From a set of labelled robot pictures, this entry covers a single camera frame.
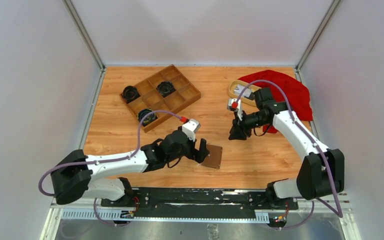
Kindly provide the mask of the brown leather card holder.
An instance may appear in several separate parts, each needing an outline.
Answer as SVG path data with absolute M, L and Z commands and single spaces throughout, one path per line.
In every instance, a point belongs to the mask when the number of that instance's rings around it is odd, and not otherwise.
M 209 151 L 208 155 L 204 158 L 204 161 L 201 163 L 202 166 L 213 169 L 220 169 L 223 148 L 218 145 L 208 144 L 206 146 Z

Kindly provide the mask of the white credit card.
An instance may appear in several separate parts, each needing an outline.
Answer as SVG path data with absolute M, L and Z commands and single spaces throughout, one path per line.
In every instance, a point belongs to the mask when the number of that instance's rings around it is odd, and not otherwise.
M 254 100 L 254 93 L 253 91 L 250 89 L 250 88 L 245 88 L 244 85 L 240 85 L 240 84 L 237 84 L 233 90 L 234 94 L 235 95 L 240 95 L 241 92 L 242 93 L 242 97 L 243 98 L 246 98 L 246 99 L 249 99 L 249 100 Z

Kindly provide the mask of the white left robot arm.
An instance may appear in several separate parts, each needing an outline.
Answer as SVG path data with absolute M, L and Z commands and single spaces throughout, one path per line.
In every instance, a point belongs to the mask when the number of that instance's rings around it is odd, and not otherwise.
M 207 141 L 202 138 L 199 148 L 195 145 L 196 141 L 178 129 L 141 146 L 137 153 L 85 155 L 81 149 L 74 150 L 50 174 L 55 200 L 67 205 L 81 198 L 97 198 L 129 206 L 135 194 L 123 174 L 172 168 L 170 163 L 183 157 L 201 164 L 210 155 Z

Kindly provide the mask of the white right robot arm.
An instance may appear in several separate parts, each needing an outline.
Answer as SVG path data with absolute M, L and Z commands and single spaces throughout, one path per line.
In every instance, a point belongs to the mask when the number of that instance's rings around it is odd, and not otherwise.
M 345 156 L 318 140 L 299 120 L 289 102 L 276 101 L 270 88 L 254 92 L 257 111 L 247 114 L 237 98 L 228 101 L 227 108 L 234 113 L 229 140 L 246 140 L 256 128 L 274 127 L 297 152 L 301 167 L 296 178 L 270 182 L 265 201 L 278 209 L 289 198 L 313 200 L 328 195 L 337 197 L 345 188 Z

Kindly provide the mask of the brown wooden compartment tray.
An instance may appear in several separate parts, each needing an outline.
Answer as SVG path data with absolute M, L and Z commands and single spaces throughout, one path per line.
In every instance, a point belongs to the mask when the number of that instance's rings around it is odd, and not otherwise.
M 139 123 L 147 113 L 164 110 L 177 114 L 201 98 L 201 92 L 173 64 L 119 94 L 121 101 Z

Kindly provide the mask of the red cloth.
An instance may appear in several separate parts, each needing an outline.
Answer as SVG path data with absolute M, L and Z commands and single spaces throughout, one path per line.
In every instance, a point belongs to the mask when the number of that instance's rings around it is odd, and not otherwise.
M 239 78 L 240 81 L 251 83 L 256 80 L 267 80 L 275 83 L 285 93 L 288 102 L 301 122 L 313 120 L 313 111 L 310 106 L 310 92 L 295 78 L 274 70 L 263 70 Z

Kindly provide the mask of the right aluminium corner post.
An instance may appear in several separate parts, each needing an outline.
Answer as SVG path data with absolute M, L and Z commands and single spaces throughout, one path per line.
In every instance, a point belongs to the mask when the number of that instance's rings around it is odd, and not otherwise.
M 298 63 L 295 65 L 295 70 L 299 72 L 307 60 L 309 59 L 310 55 L 312 54 L 314 48 L 316 47 L 319 39 L 323 35 L 326 27 L 334 17 L 335 13 L 337 12 L 338 8 L 340 7 L 342 0 L 332 0 L 330 2 L 330 5 L 328 6 L 325 14 L 323 15 L 320 23 L 318 24 L 318 27 L 316 28 L 316 31 L 314 32 L 313 36 L 311 37 L 311 40 L 309 41 L 305 51 L 303 52 L 301 58 L 299 59 Z

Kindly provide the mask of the aluminium corner post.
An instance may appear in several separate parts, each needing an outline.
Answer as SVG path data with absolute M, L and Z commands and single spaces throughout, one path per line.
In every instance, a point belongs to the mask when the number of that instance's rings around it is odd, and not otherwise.
M 102 58 L 100 57 L 100 54 L 98 53 L 98 50 L 93 43 L 82 19 L 80 14 L 78 13 L 74 3 L 72 0 L 62 0 L 63 4 L 65 5 L 65 8 L 70 15 L 73 23 L 75 24 L 80 36 L 83 39 L 83 42 L 85 43 L 86 47 L 88 48 L 90 54 L 92 55 L 92 58 L 94 59 L 96 65 L 98 68 L 103 71 L 105 69 L 105 64 L 102 61 Z
M 307 60 L 309 59 L 310 55 L 312 54 L 314 48 L 316 47 L 319 39 L 323 35 L 326 27 L 334 17 L 335 13 L 337 12 L 338 8 L 340 7 L 342 0 L 332 0 L 330 2 L 330 5 L 328 6 L 325 14 L 323 15 L 320 23 L 318 24 L 318 27 L 316 28 L 316 31 L 314 32 L 313 36 L 311 37 L 311 40 L 309 41 L 305 51 L 303 52 L 301 58 L 299 59 L 298 63 L 295 65 L 295 70 L 299 72 Z

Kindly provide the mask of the aluminium table edge rail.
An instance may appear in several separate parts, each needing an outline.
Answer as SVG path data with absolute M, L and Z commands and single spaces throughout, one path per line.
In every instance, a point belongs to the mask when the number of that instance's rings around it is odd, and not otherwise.
M 99 94 L 100 94 L 100 91 L 101 91 L 101 88 L 102 88 L 102 84 L 103 84 L 103 81 L 104 81 L 104 77 L 105 77 L 106 71 L 107 71 L 107 67 L 106 66 L 103 69 L 101 69 L 99 78 L 97 80 L 97 83 L 96 83 L 96 85 L 93 88 L 93 92 L 92 92 L 92 96 L 91 96 L 91 102 L 90 102 L 90 104 L 89 104 L 89 106 L 87 108 L 86 120 L 85 120 L 83 131 L 81 133 L 81 136 L 80 136 L 80 139 L 79 139 L 79 143 L 78 143 L 78 146 L 77 146 L 79 149 L 83 149 L 83 147 L 84 147 L 84 145 L 86 143 L 86 139 L 87 139 L 87 136 L 88 136 L 88 132 L 89 132 L 89 129 L 90 129 L 90 125 L 91 125 L 91 122 L 92 122 L 92 118 L 93 118 L 93 115 L 94 115 L 94 111 L 95 111 L 95 108 L 96 108 L 96 104 L 97 104 L 97 101 L 98 101 L 98 98 L 99 98 Z

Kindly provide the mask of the left aluminium corner post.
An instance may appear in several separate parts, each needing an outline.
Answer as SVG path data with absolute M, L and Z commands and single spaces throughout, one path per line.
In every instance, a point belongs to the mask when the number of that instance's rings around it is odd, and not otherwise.
M 93 43 L 82 19 L 80 14 L 78 13 L 74 3 L 72 0 L 62 0 L 63 4 L 65 5 L 65 8 L 70 15 L 73 23 L 75 24 L 80 36 L 83 39 L 83 42 L 85 43 L 86 47 L 88 48 L 90 54 L 92 55 L 92 58 L 94 59 L 96 65 L 98 68 L 103 71 L 105 69 L 105 64 L 102 61 L 102 58 L 100 57 L 100 54 L 98 53 L 98 50 Z

